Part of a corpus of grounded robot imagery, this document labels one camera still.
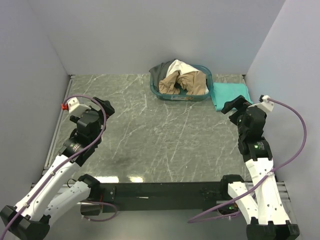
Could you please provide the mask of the tan t shirt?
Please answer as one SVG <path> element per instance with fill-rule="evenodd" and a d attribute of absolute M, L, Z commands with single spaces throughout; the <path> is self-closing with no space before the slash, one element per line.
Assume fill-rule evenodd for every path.
<path fill-rule="evenodd" d="M 158 89 L 161 94 L 178 95 L 180 89 L 175 85 L 179 85 L 182 90 L 186 90 L 187 95 L 205 95 L 209 92 L 206 75 L 202 71 L 193 71 L 186 74 L 175 71 L 159 82 Z"/>

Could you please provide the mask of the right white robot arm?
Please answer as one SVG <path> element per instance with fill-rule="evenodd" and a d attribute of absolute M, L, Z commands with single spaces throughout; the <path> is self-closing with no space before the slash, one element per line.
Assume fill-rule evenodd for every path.
<path fill-rule="evenodd" d="M 252 191 L 239 175 L 225 175 L 219 193 L 226 200 L 234 199 L 247 222 L 249 240 L 295 240 L 300 235 L 297 224 L 292 223 L 283 206 L 275 174 L 274 161 L 269 143 L 263 137 L 267 114 L 273 104 L 266 96 L 258 104 L 251 104 L 242 95 L 224 104 L 222 113 L 232 109 L 229 120 L 237 126 L 238 149 L 249 170 Z"/>

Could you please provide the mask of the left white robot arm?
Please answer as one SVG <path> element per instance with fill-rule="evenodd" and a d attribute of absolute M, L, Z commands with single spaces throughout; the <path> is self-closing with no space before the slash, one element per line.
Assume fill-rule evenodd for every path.
<path fill-rule="evenodd" d="M 76 128 L 70 134 L 49 170 L 32 190 L 14 206 L 0 212 L 5 229 L 21 240 L 43 240 L 53 224 L 81 201 L 94 201 L 102 195 L 100 182 L 84 175 L 68 190 L 59 194 L 63 184 L 77 172 L 102 141 L 107 119 L 115 113 L 108 100 L 90 97 L 100 109 L 79 102 L 79 95 L 65 99 L 62 110 L 68 111 Z"/>

